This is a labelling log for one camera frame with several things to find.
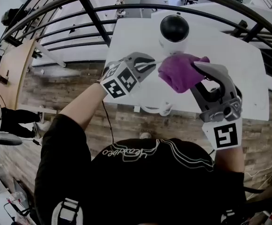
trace white table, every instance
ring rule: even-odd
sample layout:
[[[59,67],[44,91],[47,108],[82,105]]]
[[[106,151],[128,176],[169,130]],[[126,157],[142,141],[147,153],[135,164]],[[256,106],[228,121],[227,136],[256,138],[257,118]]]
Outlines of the white table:
[[[197,57],[207,56],[211,63],[222,64],[243,95],[243,118],[268,120],[269,96],[266,85],[265,67],[258,48],[238,38],[221,33],[212,28],[189,22],[190,33],[185,53]],[[146,53],[156,61],[165,59],[159,44],[160,22],[154,19],[125,18],[119,19],[112,37],[106,64],[117,61],[132,52]],[[105,102],[159,107],[161,102],[168,101],[174,110],[201,112],[191,91],[177,94],[161,78],[157,68],[142,83],[140,92],[132,97],[114,100],[110,95]],[[215,82],[203,81],[207,88]]]

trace wooden floor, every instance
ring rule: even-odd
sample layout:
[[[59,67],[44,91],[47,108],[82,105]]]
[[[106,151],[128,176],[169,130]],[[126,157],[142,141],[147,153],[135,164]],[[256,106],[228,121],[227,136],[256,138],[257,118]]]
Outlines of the wooden floor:
[[[33,68],[24,81],[21,103],[44,106],[60,111],[75,97],[96,81],[102,73],[103,64],[70,64]],[[255,174],[272,165],[272,92],[270,95],[270,120],[243,121],[243,149],[245,153],[245,171]],[[145,112],[133,112],[132,106],[106,105],[113,127],[114,139],[119,141],[137,138],[143,131],[149,131],[156,138],[180,138],[195,142],[208,152],[212,148],[201,130],[202,121],[198,114],[175,112],[168,117]],[[86,130],[88,145],[92,156],[98,154],[111,143],[110,128],[102,106],[95,113]],[[23,181],[27,188],[34,191],[34,180],[40,162],[41,147],[24,141],[17,147],[0,145],[0,171],[2,180],[12,191],[12,177]],[[272,174],[272,168],[251,178],[245,175],[245,185],[259,188]]]

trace desk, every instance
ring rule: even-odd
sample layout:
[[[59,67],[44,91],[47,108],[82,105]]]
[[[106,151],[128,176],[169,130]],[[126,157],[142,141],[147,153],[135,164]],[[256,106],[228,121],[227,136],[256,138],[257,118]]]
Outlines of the desk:
[[[185,53],[197,57],[207,56],[211,63],[226,66],[229,75],[243,94],[242,116],[247,119],[269,119],[269,96],[266,85],[265,67],[261,52],[235,37],[212,28],[188,21],[190,33]],[[132,52],[146,53],[156,61],[165,59],[159,45],[160,22],[144,18],[125,18],[117,21],[106,64],[117,61]],[[191,91],[175,93],[161,78],[157,68],[142,83],[142,89],[132,97],[114,100],[110,95],[105,102],[159,107],[162,101],[168,101],[174,110],[200,113]],[[207,88],[216,86],[215,82],[203,81]]]
[[[65,67],[66,64],[60,61],[49,51],[43,48],[35,39],[25,41],[20,46],[12,49],[6,53],[0,62],[0,75],[3,77],[8,77],[8,84],[4,85],[0,83],[0,95],[3,97],[7,108],[9,109],[26,109],[35,112],[46,112],[54,113],[57,111],[52,109],[43,109],[39,107],[32,107],[27,105],[19,105],[19,95],[22,90],[23,81],[28,69],[29,64],[32,61],[32,54],[34,49],[40,50],[45,55],[49,56],[51,59],[56,61],[61,66]],[[4,106],[3,101],[0,98],[0,105]]]

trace purple towel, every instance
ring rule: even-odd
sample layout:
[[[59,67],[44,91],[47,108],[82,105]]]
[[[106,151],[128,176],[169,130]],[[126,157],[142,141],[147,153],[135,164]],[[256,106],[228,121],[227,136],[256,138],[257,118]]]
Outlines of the purple towel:
[[[210,62],[207,57],[198,58],[190,54],[179,53],[166,58],[158,69],[162,78],[177,93],[186,92],[204,79],[191,64],[195,61]]]

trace person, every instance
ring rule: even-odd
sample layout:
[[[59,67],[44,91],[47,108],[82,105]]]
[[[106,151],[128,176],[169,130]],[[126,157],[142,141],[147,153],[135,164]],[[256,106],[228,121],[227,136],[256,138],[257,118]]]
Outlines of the person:
[[[188,5],[188,3],[191,5],[193,4],[194,0],[186,0],[186,2],[184,3],[184,5]]]
[[[34,193],[41,224],[52,224],[65,199],[78,202],[83,224],[91,225],[220,224],[246,201],[241,147],[218,150],[213,161],[200,146],[176,138],[127,139],[91,161],[85,129],[106,95],[99,82],[92,84],[44,135]]]
[[[24,138],[40,138],[36,122],[40,122],[42,116],[42,113],[0,107],[0,131]],[[19,123],[33,123],[32,131],[19,125]]]

